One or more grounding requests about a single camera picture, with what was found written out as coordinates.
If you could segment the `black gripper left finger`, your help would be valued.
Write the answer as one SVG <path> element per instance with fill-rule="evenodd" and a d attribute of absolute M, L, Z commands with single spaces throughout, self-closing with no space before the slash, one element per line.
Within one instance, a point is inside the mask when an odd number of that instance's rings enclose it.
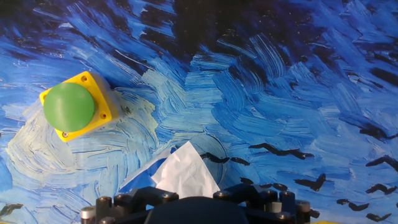
<path fill-rule="evenodd" d="M 80 210 L 80 223 L 117 223 L 124 218 L 142 223 L 147 217 L 148 205 L 155 207 L 178 199 L 177 193 L 155 187 L 133 189 L 114 197 L 102 196 L 94 205 Z"/>

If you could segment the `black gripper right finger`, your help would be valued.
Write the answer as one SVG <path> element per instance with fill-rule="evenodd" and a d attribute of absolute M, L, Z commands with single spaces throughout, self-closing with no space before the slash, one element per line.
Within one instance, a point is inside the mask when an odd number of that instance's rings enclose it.
<path fill-rule="evenodd" d="M 297 200 L 291 191 L 238 184 L 215 192 L 213 199 L 223 202 L 223 210 L 242 223 L 311 223 L 310 202 Z"/>

